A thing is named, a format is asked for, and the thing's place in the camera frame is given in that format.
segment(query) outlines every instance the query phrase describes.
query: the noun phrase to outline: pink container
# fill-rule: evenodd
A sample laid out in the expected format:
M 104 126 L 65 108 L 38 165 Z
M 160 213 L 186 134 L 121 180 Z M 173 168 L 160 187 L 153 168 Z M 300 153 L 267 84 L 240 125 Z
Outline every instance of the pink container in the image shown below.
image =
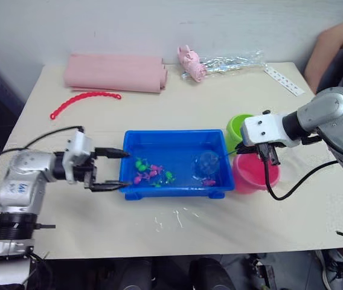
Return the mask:
M 238 193 L 250 194 L 256 190 L 267 190 L 264 164 L 257 154 L 240 154 L 233 159 L 233 177 Z M 269 165 L 269 181 L 275 186 L 280 179 L 279 166 Z

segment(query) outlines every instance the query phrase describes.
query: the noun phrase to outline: green cup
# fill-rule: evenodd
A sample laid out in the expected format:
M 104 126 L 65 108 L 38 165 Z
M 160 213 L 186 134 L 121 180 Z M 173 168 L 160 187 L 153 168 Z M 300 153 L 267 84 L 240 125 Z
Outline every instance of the green cup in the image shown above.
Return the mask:
M 234 151 L 236 145 L 243 141 L 242 133 L 240 131 L 243 121 L 248 118 L 253 117 L 250 114 L 242 114 L 234 116 L 226 125 L 226 135 L 225 135 L 225 144 L 228 152 Z

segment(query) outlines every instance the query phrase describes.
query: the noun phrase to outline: rolled pink cloth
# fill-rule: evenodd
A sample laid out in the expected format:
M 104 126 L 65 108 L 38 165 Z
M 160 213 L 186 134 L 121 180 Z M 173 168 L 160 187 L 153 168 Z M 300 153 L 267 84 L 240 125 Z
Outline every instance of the rolled pink cloth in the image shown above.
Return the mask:
M 64 72 L 66 86 L 78 90 L 161 92 L 167 70 L 160 57 L 72 54 Z
M 201 80 L 207 74 L 207 68 L 205 65 L 200 63 L 200 57 L 198 54 L 190 50 L 187 45 L 184 47 L 179 47 L 177 49 L 177 55 L 179 62 L 184 67 L 187 73 L 191 75 L 193 80 L 196 82 L 201 82 Z

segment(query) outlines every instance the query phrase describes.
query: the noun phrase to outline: robotic arm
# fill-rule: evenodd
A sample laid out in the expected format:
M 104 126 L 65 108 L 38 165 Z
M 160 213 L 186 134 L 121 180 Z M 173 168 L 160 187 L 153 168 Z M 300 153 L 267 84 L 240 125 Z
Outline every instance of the robotic arm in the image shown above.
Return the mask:
M 37 223 L 48 182 L 83 182 L 92 192 L 116 190 L 129 185 L 121 181 L 96 183 L 98 156 L 124 158 L 128 153 L 114 148 L 95 148 L 78 130 L 64 152 L 46 153 L 25 149 L 16 154 L 0 188 L 0 285 L 24 284 L 30 275 L 33 231 L 54 228 Z
M 237 153 L 258 153 L 263 162 L 279 165 L 276 147 L 294 147 L 325 141 L 343 168 L 343 88 L 321 91 L 308 104 L 289 115 L 249 117 L 242 124 L 243 142 Z

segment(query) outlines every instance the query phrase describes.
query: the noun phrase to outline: white table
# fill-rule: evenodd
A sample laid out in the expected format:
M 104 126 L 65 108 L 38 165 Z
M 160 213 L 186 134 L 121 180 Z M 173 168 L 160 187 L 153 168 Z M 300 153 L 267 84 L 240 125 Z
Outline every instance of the white table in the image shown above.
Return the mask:
M 272 64 L 302 87 L 296 97 L 263 71 L 231 77 L 181 80 L 168 67 L 160 95 L 122 92 L 122 100 L 96 97 L 80 101 L 51 121 L 50 113 L 76 95 L 63 87 L 64 67 L 46 66 L 13 129 L 6 147 L 25 145 L 53 129 L 84 125 L 94 146 L 122 148 L 126 130 L 225 129 L 240 113 L 292 112 L 313 97 L 292 63 Z M 35 148 L 63 150 L 72 132 L 49 137 Z M 284 194 L 311 168 L 332 160 L 322 143 L 279 149 L 282 179 L 275 191 Z M 0 159 L 0 181 L 10 156 Z M 101 180 L 117 179 L 119 160 L 98 160 Z M 228 254 L 343 247 L 343 170 L 321 170 L 289 199 L 275 201 L 266 192 L 225 199 L 145 198 L 125 201 L 120 192 L 91 193 L 83 184 L 48 184 L 39 222 L 55 230 L 35 231 L 38 254 L 50 259 Z

